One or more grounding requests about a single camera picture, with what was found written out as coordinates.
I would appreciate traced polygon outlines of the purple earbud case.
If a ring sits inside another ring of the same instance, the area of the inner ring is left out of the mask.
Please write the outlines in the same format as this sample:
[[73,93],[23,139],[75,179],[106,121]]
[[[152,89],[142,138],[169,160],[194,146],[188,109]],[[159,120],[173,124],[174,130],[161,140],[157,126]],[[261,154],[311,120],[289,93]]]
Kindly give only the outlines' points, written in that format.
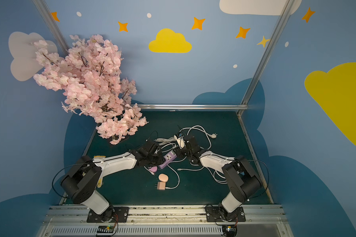
[[148,170],[152,173],[156,173],[158,171],[158,167],[154,166],[154,167],[149,168]]

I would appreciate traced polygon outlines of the purple power strip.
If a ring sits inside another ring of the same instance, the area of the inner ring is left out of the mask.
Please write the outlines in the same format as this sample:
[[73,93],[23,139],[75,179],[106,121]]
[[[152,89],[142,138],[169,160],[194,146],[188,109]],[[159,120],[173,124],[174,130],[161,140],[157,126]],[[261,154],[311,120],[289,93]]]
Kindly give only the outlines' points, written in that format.
[[176,153],[173,150],[171,150],[169,153],[167,153],[164,156],[165,161],[158,167],[160,169],[164,169],[169,163],[173,162],[176,158],[177,158]]

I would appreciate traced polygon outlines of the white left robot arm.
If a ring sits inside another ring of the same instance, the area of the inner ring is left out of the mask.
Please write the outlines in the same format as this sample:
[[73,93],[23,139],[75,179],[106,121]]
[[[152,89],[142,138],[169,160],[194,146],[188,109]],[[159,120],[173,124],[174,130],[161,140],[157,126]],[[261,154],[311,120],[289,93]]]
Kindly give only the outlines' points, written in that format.
[[138,167],[155,167],[166,161],[160,145],[147,140],[143,146],[121,155],[108,158],[81,157],[69,166],[60,185],[74,204],[82,204],[90,209],[93,222],[110,223],[116,221],[112,204],[97,191],[98,183],[104,177]]

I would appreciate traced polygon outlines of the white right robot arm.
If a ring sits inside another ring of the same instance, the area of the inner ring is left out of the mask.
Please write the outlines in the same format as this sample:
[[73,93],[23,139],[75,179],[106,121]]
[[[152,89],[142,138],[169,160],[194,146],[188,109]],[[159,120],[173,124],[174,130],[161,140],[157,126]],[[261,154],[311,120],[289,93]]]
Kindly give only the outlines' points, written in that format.
[[206,212],[210,222],[233,222],[243,213],[241,205],[263,187],[260,176],[251,162],[243,156],[226,157],[200,147],[194,136],[174,136],[178,144],[177,156],[187,157],[194,165],[213,169],[223,175],[229,188],[228,195],[218,207]]

